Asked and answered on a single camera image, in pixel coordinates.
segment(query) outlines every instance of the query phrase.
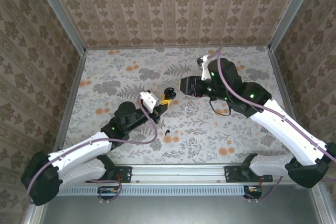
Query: floral wallpaper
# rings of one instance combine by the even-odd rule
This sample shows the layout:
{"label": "floral wallpaper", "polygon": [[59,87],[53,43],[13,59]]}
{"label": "floral wallpaper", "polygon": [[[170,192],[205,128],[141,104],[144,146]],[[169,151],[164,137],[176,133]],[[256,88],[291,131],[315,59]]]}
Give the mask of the floral wallpaper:
{"label": "floral wallpaper", "polygon": [[266,45],[290,0],[61,0],[87,48]]}
{"label": "floral wallpaper", "polygon": [[[336,142],[336,0],[304,0],[276,55],[298,122]],[[336,177],[334,164],[328,176]]]}
{"label": "floral wallpaper", "polygon": [[0,223],[20,223],[20,177],[55,142],[79,55],[47,0],[0,0]]}
{"label": "floral wallpaper", "polygon": [[[215,48],[127,49],[87,51],[87,60],[77,93],[64,147],[90,137],[113,117],[124,101],[136,103],[143,90],[158,97],[167,87],[177,97],[157,125],[159,136],[150,145],[123,144],[108,155],[118,164],[229,163],[242,162],[249,153],[284,154],[286,148],[265,128],[232,112],[215,114],[208,98],[185,96],[180,79],[201,75],[196,59]],[[282,104],[266,47],[226,47],[226,58],[234,62],[245,81],[266,87]],[[228,113],[223,101],[213,102],[219,113]],[[135,141],[153,137],[149,123],[133,132]]]}

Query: yellow object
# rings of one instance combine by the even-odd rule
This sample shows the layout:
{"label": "yellow object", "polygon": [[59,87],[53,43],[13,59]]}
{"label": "yellow object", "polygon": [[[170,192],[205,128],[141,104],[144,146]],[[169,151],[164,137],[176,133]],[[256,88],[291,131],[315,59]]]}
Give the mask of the yellow object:
{"label": "yellow object", "polygon": [[161,105],[168,104],[168,106],[169,106],[171,104],[171,102],[172,102],[172,99],[166,100],[164,98],[164,94],[161,95],[161,102],[160,102]]}

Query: floral tablecloth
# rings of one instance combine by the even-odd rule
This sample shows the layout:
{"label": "floral tablecloth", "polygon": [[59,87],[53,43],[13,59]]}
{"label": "floral tablecloth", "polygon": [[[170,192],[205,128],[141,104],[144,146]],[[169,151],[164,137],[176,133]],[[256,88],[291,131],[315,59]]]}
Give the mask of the floral tablecloth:
{"label": "floral tablecloth", "polygon": [[[243,115],[215,114],[208,98],[185,96],[179,91],[183,77],[201,75],[196,59],[216,48],[166,48],[87,51],[74,110],[64,147],[85,140],[113,117],[124,101],[136,103],[143,90],[158,97],[167,87],[177,97],[157,125],[159,136],[150,145],[123,144],[108,155],[117,164],[230,163],[242,162],[249,153],[282,155],[286,148],[265,128]],[[282,104],[266,47],[225,47],[222,54],[233,61],[244,81],[264,86]],[[227,113],[223,101],[213,102]],[[130,133],[148,141],[153,129],[147,123]]]}

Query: patterned wall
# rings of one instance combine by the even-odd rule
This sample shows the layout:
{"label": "patterned wall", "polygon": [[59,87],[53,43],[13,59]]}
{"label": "patterned wall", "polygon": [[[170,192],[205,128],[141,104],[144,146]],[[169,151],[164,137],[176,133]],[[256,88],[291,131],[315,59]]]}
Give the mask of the patterned wall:
{"label": "patterned wall", "polygon": [[88,48],[268,44],[289,0],[61,0]]}
{"label": "patterned wall", "polygon": [[47,0],[0,0],[0,223],[20,223],[20,177],[50,152],[79,56]]}
{"label": "patterned wall", "polygon": [[[304,0],[276,55],[299,123],[336,142],[336,0]],[[334,164],[328,176],[336,177]]]}

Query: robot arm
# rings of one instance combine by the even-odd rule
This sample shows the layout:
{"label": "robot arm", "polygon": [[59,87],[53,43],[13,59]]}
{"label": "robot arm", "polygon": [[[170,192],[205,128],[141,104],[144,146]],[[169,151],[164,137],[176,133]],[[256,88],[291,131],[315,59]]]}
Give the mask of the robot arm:
{"label": "robot arm", "polygon": [[[254,82],[242,82],[234,63],[224,58],[220,60],[219,65],[222,74],[228,85],[237,94],[251,102],[284,115],[286,119],[290,120],[304,134],[309,136],[320,148],[335,157],[336,145],[334,143],[325,144],[309,134],[283,111],[271,94],[261,85]],[[243,162],[244,166],[242,167],[248,167],[249,169],[244,174],[253,172],[258,176],[289,176],[297,184],[307,188],[313,187],[323,178],[331,161],[327,156],[310,144],[298,131],[280,117],[267,110],[245,103],[231,94],[220,79],[217,60],[209,62],[208,56],[203,56],[197,60],[197,64],[202,67],[202,76],[183,78],[180,82],[180,89],[184,94],[226,101],[232,110],[251,118],[268,129],[292,152],[292,154],[284,156],[250,154]]]}
{"label": "robot arm", "polygon": [[[32,184],[29,195],[34,204],[40,206],[49,202],[59,190],[71,185],[88,180],[115,180],[116,166],[104,154],[124,142],[144,144],[128,141],[129,132],[147,122],[147,116],[158,124],[160,116],[168,109],[175,97],[173,88],[167,88],[161,100],[150,91],[141,92],[140,100],[144,110],[135,109],[132,102],[123,102],[110,122],[88,139],[48,155],[43,152],[36,153],[21,177],[27,189],[40,169],[47,163],[55,161],[44,169]],[[110,141],[110,138],[123,142]]]}

